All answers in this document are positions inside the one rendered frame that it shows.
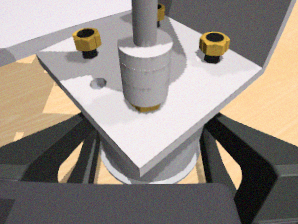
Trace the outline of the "blue electric nut driver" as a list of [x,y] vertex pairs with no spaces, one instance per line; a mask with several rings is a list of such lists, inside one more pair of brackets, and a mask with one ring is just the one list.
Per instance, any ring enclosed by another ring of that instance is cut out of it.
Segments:
[[117,41],[123,95],[153,107],[168,95],[173,40],[157,29],[158,0],[131,0],[131,6],[133,29]]

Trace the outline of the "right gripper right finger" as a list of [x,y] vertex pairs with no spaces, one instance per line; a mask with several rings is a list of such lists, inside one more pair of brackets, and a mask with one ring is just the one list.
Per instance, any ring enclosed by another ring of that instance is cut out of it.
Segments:
[[[216,140],[240,166],[238,192]],[[204,124],[199,143],[206,183],[231,189],[241,224],[298,220],[298,146],[220,112]]]

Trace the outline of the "grey cylinder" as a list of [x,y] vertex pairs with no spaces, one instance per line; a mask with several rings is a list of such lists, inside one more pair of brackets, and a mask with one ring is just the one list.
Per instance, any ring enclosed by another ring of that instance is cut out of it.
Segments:
[[198,161],[203,127],[141,177],[98,132],[99,153],[107,171],[122,184],[177,184],[191,173]]

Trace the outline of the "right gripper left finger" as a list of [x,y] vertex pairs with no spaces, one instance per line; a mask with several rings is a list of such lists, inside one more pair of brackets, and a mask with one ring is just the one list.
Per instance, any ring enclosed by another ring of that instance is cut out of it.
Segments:
[[60,166],[84,138],[78,160],[66,183],[94,183],[100,137],[82,112],[1,146],[0,177],[59,183]]

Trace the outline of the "yellow hex nut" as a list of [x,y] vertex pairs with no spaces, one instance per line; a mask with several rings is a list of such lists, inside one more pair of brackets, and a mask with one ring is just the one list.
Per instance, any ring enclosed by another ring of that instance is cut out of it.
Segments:
[[158,21],[161,21],[164,19],[165,14],[165,6],[158,3]]
[[91,51],[101,45],[100,34],[95,28],[83,28],[72,34],[76,50]]
[[[131,104],[131,103],[130,103]],[[157,110],[160,106],[160,104],[153,106],[153,107],[138,107],[135,106],[133,104],[131,104],[133,107],[135,107],[136,110],[138,110],[139,112],[148,112],[148,111],[153,111],[153,110]]]
[[210,56],[221,56],[229,49],[230,39],[220,32],[207,32],[199,38],[200,50]]

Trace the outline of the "grey metal bracket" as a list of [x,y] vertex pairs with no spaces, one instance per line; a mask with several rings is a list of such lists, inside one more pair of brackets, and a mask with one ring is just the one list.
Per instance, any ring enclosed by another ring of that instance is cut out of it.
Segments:
[[[297,0],[158,0],[158,29],[172,40],[168,95],[157,110],[139,112],[124,97],[117,40],[132,29],[132,13],[102,25],[97,57],[84,59],[73,37],[36,54],[40,65],[98,132],[144,175],[262,74]],[[220,32],[229,49],[204,61],[199,38]],[[92,89],[103,83],[102,89]]]

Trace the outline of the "grey shallow rectangular tray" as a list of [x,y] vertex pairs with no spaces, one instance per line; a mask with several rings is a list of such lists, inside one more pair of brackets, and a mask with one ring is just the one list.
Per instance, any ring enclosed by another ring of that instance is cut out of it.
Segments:
[[0,0],[0,67],[73,37],[80,29],[129,14],[130,7],[131,0]]

